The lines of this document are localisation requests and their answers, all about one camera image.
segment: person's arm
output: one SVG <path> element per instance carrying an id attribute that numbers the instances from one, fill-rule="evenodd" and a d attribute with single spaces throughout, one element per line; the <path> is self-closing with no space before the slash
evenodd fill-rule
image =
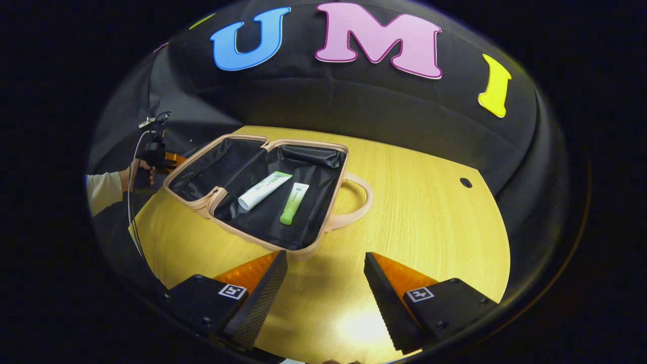
<path id="1" fill-rule="evenodd" d="M 141 161 L 140 163 L 139 159 L 135 159 L 132 163 L 134 171 L 130 191 L 133 190 L 133 184 L 135 183 L 135 176 L 137 175 L 137 168 L 135 168 L 135 166 L 137 164 L 146 170 L 151 170 L 151 167 L 146 161 Z M 119 172 L 86 176 L 87 201 L 90 205 L 90 214 L 92 217 L 96 216 L 106 207 L 123 200 L 124 192 L 127 191 L 126 186 L 128 185 L 129 171 L 130 169 L 126 168 Z M 153 167 L 150 172 L 151 186 L 153 185 L 154 171 L 155 167 Z"/>

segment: tube cap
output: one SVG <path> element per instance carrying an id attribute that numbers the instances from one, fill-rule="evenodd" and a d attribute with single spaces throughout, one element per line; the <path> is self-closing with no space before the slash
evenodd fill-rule
<path id="1" fill-rule="evenodd" d="M 279 220 L 285 225 L 292 225 L 292 218 L 294 217 L 294 213 L 295 212 L 292 210 L 283 210 L 283 214 L 281 215 L 281 218 Z"/>

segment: black dome enclosure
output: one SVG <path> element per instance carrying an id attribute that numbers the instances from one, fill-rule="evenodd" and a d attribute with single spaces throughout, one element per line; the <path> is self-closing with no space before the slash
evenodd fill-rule
<path id="1" fill-rule="evenodd" d="M 540 299 L 586 220 L 586 161 L 566 143 L 538 82 L 488 39 L 413 1 L 238 1 L 176 33 L 124 78 L 96 125 L 87 173 L 123 170 L 151 126 L 182 160 L 243 126 L 267 126 L 379 142 L 478 170 L 509 242 L 505 293 L 477 321 L 398 362 L 451 356 Z M 163 179 L 157 175 L 156 188 Z M 160 297 L 173 287 L 142 260 L 126 213 L 151 194 L 128 198 L 93 218 L 124 284 L 224 358 L 280 362 L 268 348 L 217 345 L 164 307 Z"/>

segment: open suitcase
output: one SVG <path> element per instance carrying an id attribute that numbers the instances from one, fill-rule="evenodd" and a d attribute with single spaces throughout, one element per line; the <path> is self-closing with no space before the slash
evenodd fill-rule
<path id="1" fill-rule="evenodd" d="M 164 188 L 200 216 L 270 250 L 285 249 L 299 260 L 311 258 L 327 231 L 357 221 L 368 212 L 373 191 L 346 171 L 348 148 L 328 142 L 227 134 L 176 168 Z M 250 211 L 238 198 L 271 173 L 292 177 Z M 350 180 L 366 191 L 365 204 L 350 214 L 333 215 L 340 185 Z M 291 225 L 279 221 L 293 183 L 309 185 Z"/>

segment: letter m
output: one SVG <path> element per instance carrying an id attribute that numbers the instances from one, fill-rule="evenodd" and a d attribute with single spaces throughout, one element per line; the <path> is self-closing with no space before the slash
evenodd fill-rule
<path id="1" fill-rule="evenodd" d="M 397 42 L 400 54 L 391 64 L 404 72 L 427 78 L 440 78 L 436 62 L 436 33 L 441 28 L 409 14 L 398 15 L 382 26 L 366 9 L 353 3 L 327 3 L 317 6 L 328 18 L 325 45 L 315 57 L 323 62 L 352 62 L 357 52 L 350 48 L 351 34 L 373 63 L 381 61 Z"/>

